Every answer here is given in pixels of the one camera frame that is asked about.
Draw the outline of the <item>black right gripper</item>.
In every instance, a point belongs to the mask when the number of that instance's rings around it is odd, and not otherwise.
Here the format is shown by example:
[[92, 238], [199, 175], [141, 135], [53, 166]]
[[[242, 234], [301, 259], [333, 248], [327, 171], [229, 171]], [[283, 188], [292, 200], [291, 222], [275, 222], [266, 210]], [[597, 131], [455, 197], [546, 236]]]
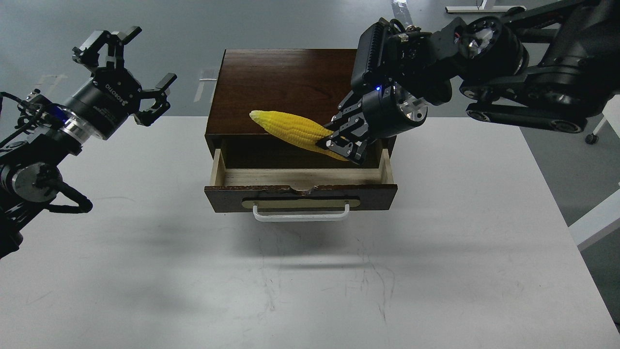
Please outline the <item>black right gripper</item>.
[[361, 96], [351, 91], [339, 105], [339, 112], [324, 126], [328, 136], [316, 145], [361, 165], [372, 142], [421, 126], [428, 108], [428, 101], [414, 97], [397, 83], [378, 86]]

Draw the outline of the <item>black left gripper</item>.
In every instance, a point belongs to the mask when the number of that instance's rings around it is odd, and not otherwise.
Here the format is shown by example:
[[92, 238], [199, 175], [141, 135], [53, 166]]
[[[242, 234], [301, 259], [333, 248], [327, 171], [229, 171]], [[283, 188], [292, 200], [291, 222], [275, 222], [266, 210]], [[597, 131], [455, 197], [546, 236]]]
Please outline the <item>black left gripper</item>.
[[[124, 47], [141, 32], [139, 26], [130, 27], [128, 33], [95, 30], [80, 47], [72, 49], [72, 60], [93, 76], [63, 105], [89, 122], [102, 140], [106, 141], [132, 113], [138, 125], [149, 127], [171, 107], [168, 89], [177, 80], [175, 73], [167, 73], [155, 88], [141, 91], [141, 84], [124, 66]], [[107, 48], [106, 65], [100, 66], [99, 51], [103, 47]], [[142, 100], [154, 103], [138, 111]]]

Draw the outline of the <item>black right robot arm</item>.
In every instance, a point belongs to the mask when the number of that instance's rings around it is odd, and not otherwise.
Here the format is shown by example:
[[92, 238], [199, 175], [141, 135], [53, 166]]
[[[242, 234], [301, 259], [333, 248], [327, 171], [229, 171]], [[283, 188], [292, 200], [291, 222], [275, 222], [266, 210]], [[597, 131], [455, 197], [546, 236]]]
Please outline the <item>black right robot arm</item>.
[[425, 32], [380, 18], [359, 38], [351, 91], [316, 145], [358, 165], [421, 126], [451, 79], [483, 122], [580, 133], [619, 93], [619, 2], [561, 0]]

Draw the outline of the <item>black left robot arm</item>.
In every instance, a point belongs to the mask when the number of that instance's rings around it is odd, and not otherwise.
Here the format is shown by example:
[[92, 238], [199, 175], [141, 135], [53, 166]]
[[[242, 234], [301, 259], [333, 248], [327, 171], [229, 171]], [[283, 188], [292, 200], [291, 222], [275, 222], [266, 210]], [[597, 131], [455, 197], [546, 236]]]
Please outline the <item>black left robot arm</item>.
[[143, 89], [126, 69], [125, 46], [139, 33], [138, 26], [128, 33], [98, 30], [73, 48], [73, 61], [91, 76], [65, 102], [52, 102], [39, 89], [24, 99], [1, 93], [20, 112], [15, 132], [1, 141], [2, 257], [19, 249], [22, 228], [40, 212], [82, 214], [93, 208], [62, 178], [58, 165], [65, 157], [80, 154], [90, 137], [106, 141], [130, 116], [148, 127], [170, 108], [168, 89], [175, 74], [166, 74], [155, 88]]

